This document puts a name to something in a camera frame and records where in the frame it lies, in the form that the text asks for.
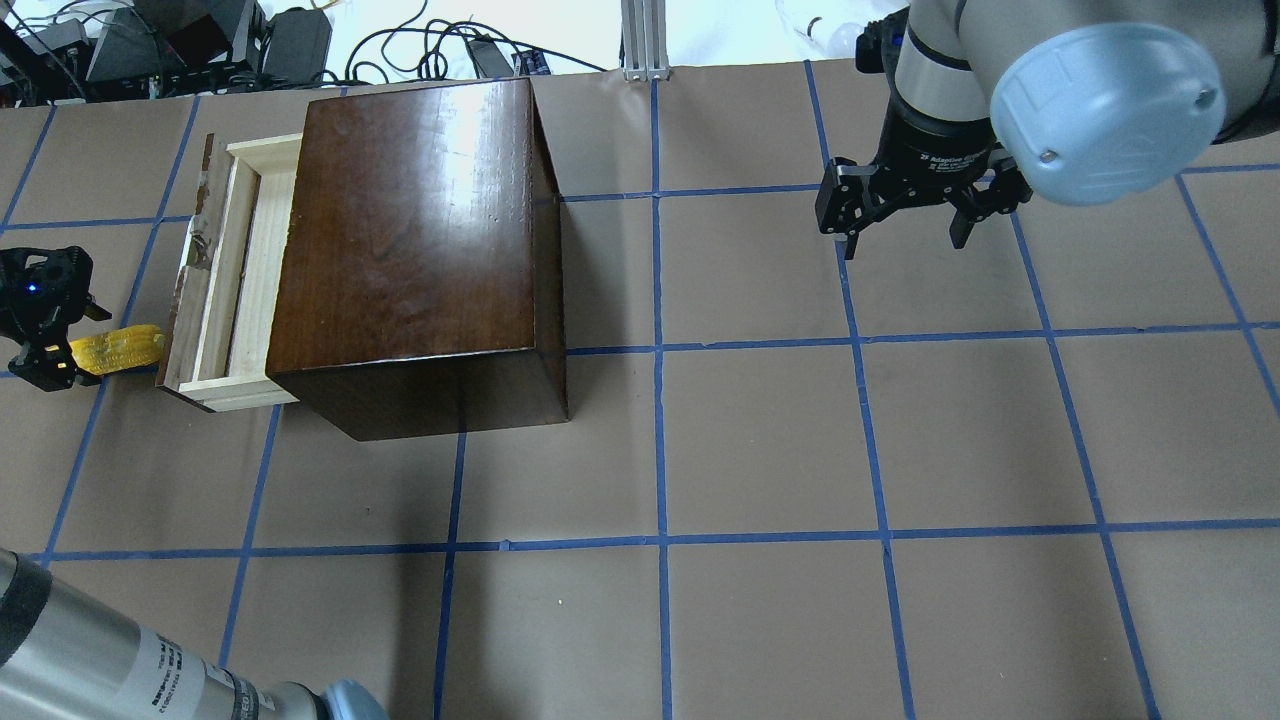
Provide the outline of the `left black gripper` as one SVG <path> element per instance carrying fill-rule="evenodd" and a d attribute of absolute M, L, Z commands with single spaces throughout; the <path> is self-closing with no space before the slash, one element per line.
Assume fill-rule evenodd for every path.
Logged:
<path fill-rule="evenodd" d="M 14 247 L 1 251 L 1 334 L 24 345 L 8 370 L 42 391 L 69 389 L 79 368 L 68 328 L 111 314 L 90 291 L 93 260 L 81 246 Z"/>

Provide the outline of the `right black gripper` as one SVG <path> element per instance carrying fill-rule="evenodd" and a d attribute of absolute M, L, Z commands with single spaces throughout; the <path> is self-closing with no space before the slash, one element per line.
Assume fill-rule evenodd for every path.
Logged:
<path fill-rule="evenodd" d="M 942 120 L 891 105 L 872 163 L 833 158 L 826 164 L 815 223 L 823 234 L 844 236 L 844 260 L 851 261 L 870 225 L 897 211 L 950 205 L 948 238 L 964 250 L 977 224 L 1011 214 L 1032 197 L 989 120 Z"/>

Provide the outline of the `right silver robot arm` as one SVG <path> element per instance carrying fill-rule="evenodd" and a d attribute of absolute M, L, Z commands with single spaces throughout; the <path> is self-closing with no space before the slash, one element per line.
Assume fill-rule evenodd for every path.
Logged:
<path fill-rule="evenodd" d="M 888 102 L 872 161 L 827 161 L 844 256 L 897 211 L 948 205 L 955 249 L 1032 199 L 1096 206 L 1208 147 L 1277 131 L 1275 1 L 910 1 L 858 36 Z"/>

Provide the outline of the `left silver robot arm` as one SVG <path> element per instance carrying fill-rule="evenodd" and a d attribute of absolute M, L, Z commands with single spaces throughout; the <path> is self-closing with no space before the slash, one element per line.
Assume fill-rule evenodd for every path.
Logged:
<path fill-rule="evenodd" d="M 155 363 L 160 332 L 146 325 L 70 342 L 69 327 L 105 322 L 90 291 L 93 264 L 78 246 L 3 251 L 3 336 L 13 375 L 54 392 Z M 266 689 L 201 659 L 3 551 L 1 691 L 5 719 L 384 719 L 360 683 L 314 692 Z"/>

